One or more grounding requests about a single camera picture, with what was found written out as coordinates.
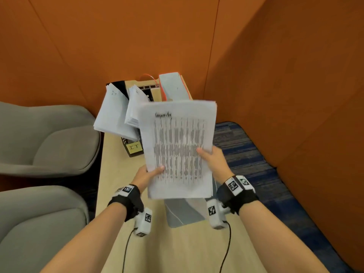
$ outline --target forearm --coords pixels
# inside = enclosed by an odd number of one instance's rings
[[[67,243],[41,273],[101,272],[125,217],[125,206],[111,204]]]
[[[328,272],[314,253],[260,201],[244,204],[239,216],[268,273]]]

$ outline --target black cable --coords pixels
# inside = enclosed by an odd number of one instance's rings
[[[125,253],[124,253],[124,261],[123,261],[123,271],[122,271],[122,273],[124,273],[125,257],[126,257],[126,249],[128,249],[128,243],[129,243],[129,240],[130,240],[131,234],[133,234],[133,232],[134,232],[136,229],[138,229],[138,228],[134,228],[133,230],[131,230],[131,233],[130,233],[130,235],[129,235],[128,241],[126,242],[126,246],[125,246]]]
[[[221,273],[222,266],[224,265],[224,262],[225,262],[226,256],[227,256],[227,254],[228,254],[228,252],[229,252],[230,242],[231,242],[231,227],[230,227],[230,224],[229,224],[227,221],[225,221],[225,220],[223,220],[222,222],[227,223],[227,224],[229,225],[229,243],[228,243],[228,246],[227,246],[228,248],[227,248],[227,250],[226,250],[225,257],[224,257],[224,259],[222,260],[222,263],[221,263],[221,267],[220,267],[220,271],[219,271],[219,273]]]

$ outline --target chair cushion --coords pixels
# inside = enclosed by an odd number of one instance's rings
[[[0,242],[0,272],[38,273],[84,226],[81,209],[26,220]]]
[[[39,147],[33,165],[81,170],[93,159],[99,140],[100,133],[93,126],[54,132]]]

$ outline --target wooden table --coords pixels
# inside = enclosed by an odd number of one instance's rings
[[[145,164],[144,155],[130,158],[121,138],[105,134],[96,215],[107,206],[113,193],[129,184],[138,168]],[[153,211],[152,230],[143,238],[131,236],[125,262],[125,273],[219,272],[229,241],[229,229],[214,230],[208,221],[169,228],[163,200],[142,195],[144,206]],[[231,245],[222,272],[266,272],[244,225],[236,215],[227,215],[231,225]],[[114,243],[103,273],[121,273],[125,245],[134,220],[126,222]]]

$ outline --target wrist strap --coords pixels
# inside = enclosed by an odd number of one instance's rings
[[[107,206],[115,202],[125,206],[125,222],[134,218],[139,212],[144,211],[144,205],[140,199],[139,188],[132,184],[119,188]]]
[[[217,199],[237,214],[244,204],[259,200],[252,184],[244,176],[240,176],[240,179],[234,175],[226,180],[216,193]]]

